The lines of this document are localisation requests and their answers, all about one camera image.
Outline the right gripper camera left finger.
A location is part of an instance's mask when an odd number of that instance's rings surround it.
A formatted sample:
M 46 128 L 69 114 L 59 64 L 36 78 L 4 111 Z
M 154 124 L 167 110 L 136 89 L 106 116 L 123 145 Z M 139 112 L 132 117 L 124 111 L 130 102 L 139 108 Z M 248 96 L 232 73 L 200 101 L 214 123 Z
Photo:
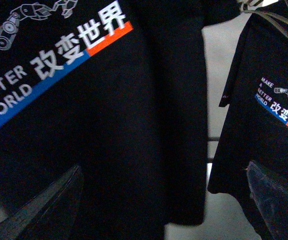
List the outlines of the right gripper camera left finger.
M 0 200 L 0 240 L 67 240 L 81 197 L 81 167 L 75 165 L 16 211 Z

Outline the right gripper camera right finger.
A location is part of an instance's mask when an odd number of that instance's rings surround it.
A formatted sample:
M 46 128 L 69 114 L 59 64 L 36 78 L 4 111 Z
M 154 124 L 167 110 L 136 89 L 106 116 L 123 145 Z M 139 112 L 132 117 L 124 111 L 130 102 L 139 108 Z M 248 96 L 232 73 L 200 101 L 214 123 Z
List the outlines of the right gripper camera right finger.
M 288 240 L 288 180 L 255 161 L 246 170 L 251 196 L 276 240 Z

